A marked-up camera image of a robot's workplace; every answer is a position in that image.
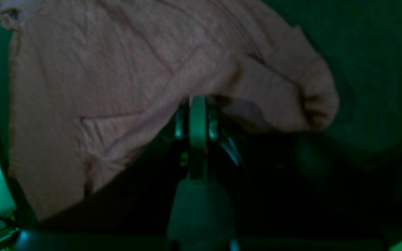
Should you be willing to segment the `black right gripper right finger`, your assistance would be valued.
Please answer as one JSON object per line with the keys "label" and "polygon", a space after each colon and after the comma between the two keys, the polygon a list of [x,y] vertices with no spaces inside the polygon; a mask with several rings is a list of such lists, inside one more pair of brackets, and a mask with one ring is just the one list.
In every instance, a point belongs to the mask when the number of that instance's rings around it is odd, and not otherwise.
{"label": "black right gripper right finger", "polygon": [[198,97],[201,181],[227,194],[235,237],[230,251],[386,251],[372,227],[313,195],[293,160],[294,135],[251,135]]}

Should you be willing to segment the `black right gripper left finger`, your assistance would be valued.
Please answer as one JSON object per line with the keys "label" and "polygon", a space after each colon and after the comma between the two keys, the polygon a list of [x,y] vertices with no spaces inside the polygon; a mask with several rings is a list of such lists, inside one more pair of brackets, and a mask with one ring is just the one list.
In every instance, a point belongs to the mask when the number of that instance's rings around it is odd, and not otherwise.
{"label": "black right gripper left finger", "polygon": [[20,232],[16,251],[178,251],[166,228],[188,145],[189,98],[107,186],[78,205]]}

